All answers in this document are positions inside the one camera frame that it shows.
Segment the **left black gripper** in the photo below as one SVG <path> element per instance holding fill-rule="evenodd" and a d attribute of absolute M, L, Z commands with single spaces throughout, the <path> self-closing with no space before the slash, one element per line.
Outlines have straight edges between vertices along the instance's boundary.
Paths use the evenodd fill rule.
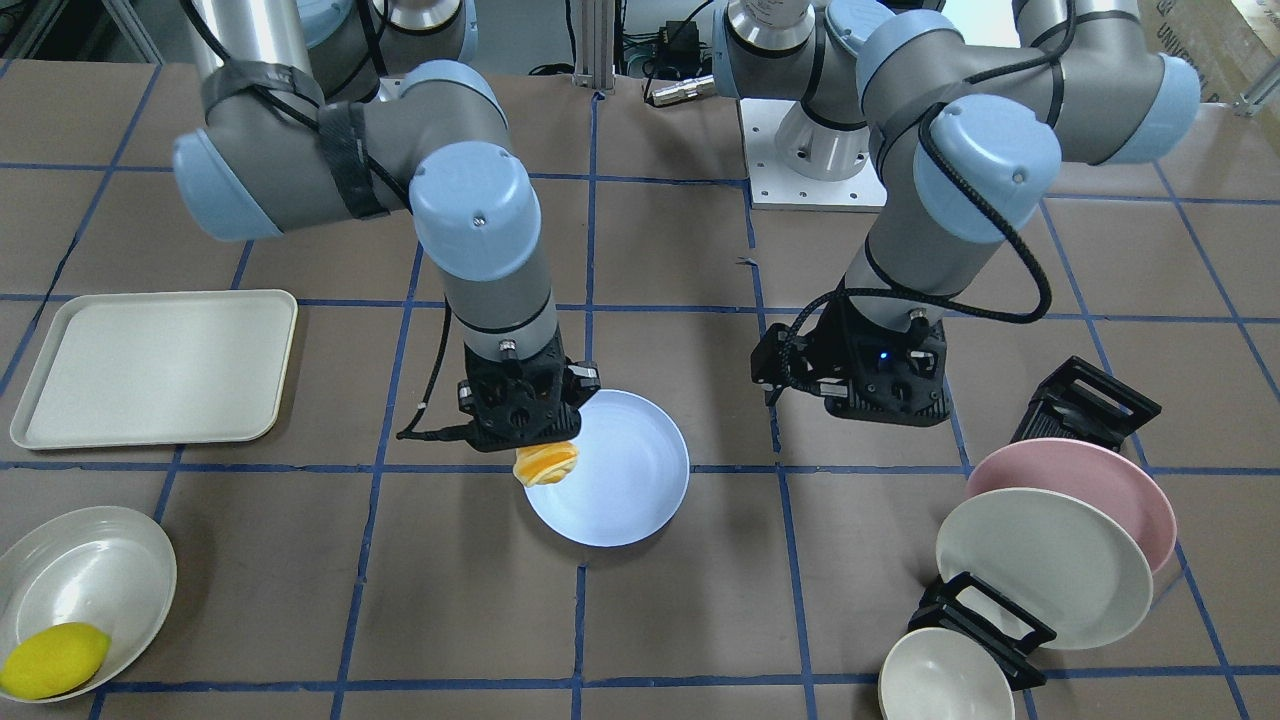
<path fill-rule="evenodd" d="M 815 325 L 815 375 L 845 388 L 826 411 L 859 421 L 936 427 L 950 418 L 945 396 L 946 337 L 941 322 L 887 331 L 849 300 L 833 300 Z"/>

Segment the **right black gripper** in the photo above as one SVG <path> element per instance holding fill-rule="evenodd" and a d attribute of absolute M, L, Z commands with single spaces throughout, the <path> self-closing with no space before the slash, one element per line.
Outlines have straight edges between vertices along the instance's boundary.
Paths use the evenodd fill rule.
<path fill-rule="evenodd" d="M 483 454 L 575 439 L 580 407 L 602 387 L 598 365 L 567 361 L 558 334 L 527 359 L 494 361 L 466 348 L 463 366 L 460 410 L 471 420 L 462 439 Z"/>

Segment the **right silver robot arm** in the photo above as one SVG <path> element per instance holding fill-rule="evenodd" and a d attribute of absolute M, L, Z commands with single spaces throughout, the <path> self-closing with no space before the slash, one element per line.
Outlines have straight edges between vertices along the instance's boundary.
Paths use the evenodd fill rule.
<path fill-rule="evenodd" d="M 292 1 L 184 1 L 205 124 L 180 136 L 180 196 L 210 236 L 265 240 L 404 209 L 461 327 L 462 425 L 403 439 L 495 452 L 570 441 L 599 391 L 566 356 L 541 205 L 490 85 L 454 59 L 412 69 L 387 101 L 328 101 Z"/>

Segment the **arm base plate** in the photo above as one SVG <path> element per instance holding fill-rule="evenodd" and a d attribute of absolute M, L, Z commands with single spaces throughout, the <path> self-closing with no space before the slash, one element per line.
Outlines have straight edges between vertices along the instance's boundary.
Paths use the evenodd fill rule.
<path fill-rule="evenodd" d="M 756 208 L 877 213 L 884 206 L 867 128 L 829 128 L 785 100 L 744 99 L 739 110 Z"/>

